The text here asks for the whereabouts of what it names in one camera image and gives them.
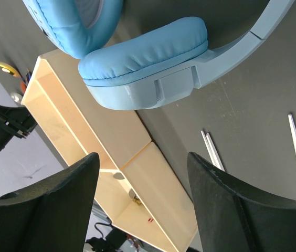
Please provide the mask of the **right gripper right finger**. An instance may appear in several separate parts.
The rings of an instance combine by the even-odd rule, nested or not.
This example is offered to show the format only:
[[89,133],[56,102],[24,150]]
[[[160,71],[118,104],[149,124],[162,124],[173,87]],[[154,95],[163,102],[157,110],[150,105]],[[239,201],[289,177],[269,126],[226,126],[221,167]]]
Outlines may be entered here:
[[296,201],[220,170],[195,152],[188,179],[203,251],[296,251]]

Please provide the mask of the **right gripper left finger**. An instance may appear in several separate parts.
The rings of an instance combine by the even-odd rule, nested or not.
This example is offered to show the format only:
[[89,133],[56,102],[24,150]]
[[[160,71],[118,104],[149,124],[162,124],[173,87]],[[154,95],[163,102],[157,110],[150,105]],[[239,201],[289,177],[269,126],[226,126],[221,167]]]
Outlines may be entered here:
[[90,153],[1,196],[0,251],[83,251],[99,168],[99,155]]

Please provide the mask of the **ornate gold spoon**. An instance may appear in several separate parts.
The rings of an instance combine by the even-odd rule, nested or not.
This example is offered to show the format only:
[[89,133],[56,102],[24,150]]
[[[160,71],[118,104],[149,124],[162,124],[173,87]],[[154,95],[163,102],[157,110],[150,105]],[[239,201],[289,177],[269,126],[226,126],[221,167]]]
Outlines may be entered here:
[[136,203],[138,206],[141,206],[141,205],[142,205],[141,200],[140,200],[139,198],[137,198],[137,197],[133,198],[132,201],[133,201],[134,203]]

